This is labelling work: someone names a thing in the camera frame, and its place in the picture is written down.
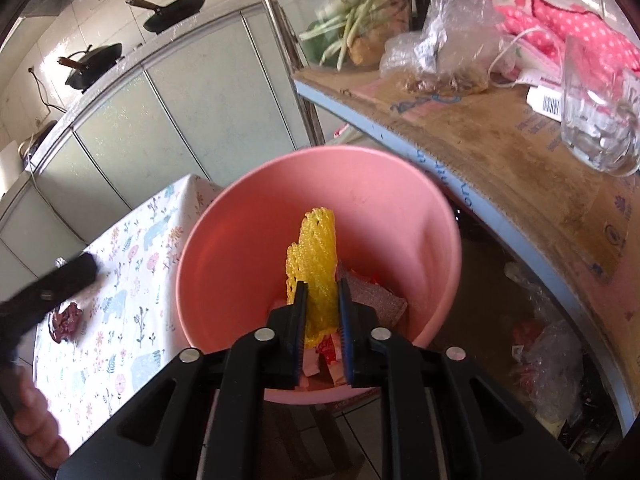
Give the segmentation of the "person's left hand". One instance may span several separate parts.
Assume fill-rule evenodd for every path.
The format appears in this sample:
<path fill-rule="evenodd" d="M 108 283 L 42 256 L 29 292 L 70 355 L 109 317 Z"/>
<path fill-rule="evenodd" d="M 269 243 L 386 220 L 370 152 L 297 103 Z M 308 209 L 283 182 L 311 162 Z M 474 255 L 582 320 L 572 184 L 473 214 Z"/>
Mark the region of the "person's left hand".
<path fill-rule="evenodd" d="M 15 412 L 13 423 L 25 438 L 29 453 L 46 466 L 58 469 L 70 456 L 70 448 L 60 435 L 58 421 L 48 409 L 47 399 L 32 382 L 24 367 L 17 367 L 18 394 L 22 406 Z"/>

